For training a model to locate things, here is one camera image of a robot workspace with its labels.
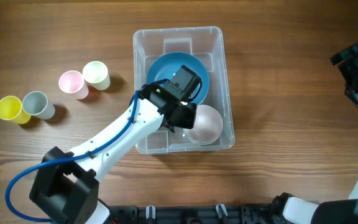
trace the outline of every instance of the blue bowl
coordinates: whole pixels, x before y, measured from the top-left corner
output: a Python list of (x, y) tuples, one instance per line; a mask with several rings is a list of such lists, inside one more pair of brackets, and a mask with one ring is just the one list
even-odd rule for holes
[[(201, 87), (200, 93), (198, 96), (192, 101), (192, 103), (196, 103), (197, 105), (203, 102), (209, 90), (209, 75), (208, 71), (198, 58), (184, 52), (172, 52), (165, 54), (159, 57), (150, 67), (149, 72), (147, 72), (146, 83), (150, 84), (155, 81), (162, 80), (164, 78), (171, 79), (175, 72), (179, 70), (179, 68), (185, 65), (186, 67), (192, 69), (203, 82), (203, 86)], [(191, 97), (193, 97), (200, 85), (194, 90)]]

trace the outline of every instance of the plastic cup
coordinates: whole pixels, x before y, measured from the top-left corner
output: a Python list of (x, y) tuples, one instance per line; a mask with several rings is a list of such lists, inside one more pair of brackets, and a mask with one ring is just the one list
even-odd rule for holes
[(33, 91), (24, 97), (23, 110), (40, 119), (50, 119), (55, 114), (54, 105), (41, 91)]
[(85, 84), (84, 77), (77, 71), (67, 71), (61, 75), (59, 87), (63, 92), (70, 94), (77, 100), (85, 98), (90, 92)]
[(87, 63), (82, 70), (84, 79), (97, 90), (109, 88), (110, 76), (107, 66), (99, 61)]
[(0, 100), (0, 118), (16, 124), (26, 124), (31, 115), (22, 107), (22, 102), (16, 96), (5, 96)]

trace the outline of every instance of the gray cup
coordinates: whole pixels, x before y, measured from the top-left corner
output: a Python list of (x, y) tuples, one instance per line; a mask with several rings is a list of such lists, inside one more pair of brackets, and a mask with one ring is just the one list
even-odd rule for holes
[(24, 97), (23, 110), (40, 119), (50, 119), (55, 114), (54, 105), (41, 91), (33, 91)]

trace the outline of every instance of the yellow cup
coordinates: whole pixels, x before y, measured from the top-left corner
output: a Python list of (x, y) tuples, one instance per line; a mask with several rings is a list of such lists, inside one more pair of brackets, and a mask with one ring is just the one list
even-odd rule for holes
[(0, 118), (16, 124), (26, 124), (31, 115), (24, 112), (22, 102), (16, 96), (5, 96), (0, 100)]

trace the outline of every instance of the wooden table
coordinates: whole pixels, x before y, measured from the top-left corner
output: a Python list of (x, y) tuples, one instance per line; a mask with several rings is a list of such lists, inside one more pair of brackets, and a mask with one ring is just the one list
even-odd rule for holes
[[(329, 58), (358, 41), (358, 1), (2, 4), (0, 99), (43, 91), (57, 117), (23, 126), (0, 120), (0, 223), (23, 223), (4, 202), (16, 174), (54, 146), (67, 151), (86, 141), (127, 107), (135, 31), (198, 26), (223, 31), (234, 147), (159, 156), (133, 149), (99, 197), (140, 207), (269, 202), (282, 192), (346, 199), (358, 176), (358, 110)], [(109, 91), (83, 101), (62, 93), (59, 76), (92, 60), (114, 74)], [(15, 186), (12, 201), (44, 217), (28, 196), (34, 176)]]

